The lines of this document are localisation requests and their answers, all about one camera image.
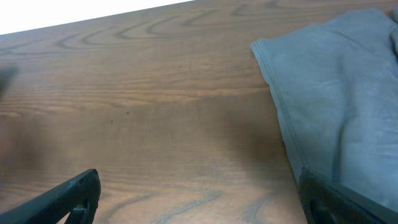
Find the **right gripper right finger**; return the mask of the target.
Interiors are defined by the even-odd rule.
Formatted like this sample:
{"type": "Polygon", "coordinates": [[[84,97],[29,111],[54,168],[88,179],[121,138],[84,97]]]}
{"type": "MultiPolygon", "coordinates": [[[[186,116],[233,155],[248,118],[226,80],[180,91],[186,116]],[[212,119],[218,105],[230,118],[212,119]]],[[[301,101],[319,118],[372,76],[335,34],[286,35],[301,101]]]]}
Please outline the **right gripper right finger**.
{"type": "Polygon", "coordinates": [[[303,168],[298,196],[309,224],[394,224],[397,212],[303,168]]]}

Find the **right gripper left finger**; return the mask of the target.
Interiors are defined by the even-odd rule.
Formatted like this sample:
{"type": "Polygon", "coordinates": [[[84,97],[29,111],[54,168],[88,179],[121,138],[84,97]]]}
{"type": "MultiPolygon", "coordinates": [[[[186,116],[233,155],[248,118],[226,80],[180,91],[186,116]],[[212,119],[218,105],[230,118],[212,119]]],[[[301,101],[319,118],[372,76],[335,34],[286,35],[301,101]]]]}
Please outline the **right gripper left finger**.
{"type": "Polygon", "coordinates": [[[88,169],[1,214],[1,223],[92,223],[101,194],[98,171],[88,169]]]}

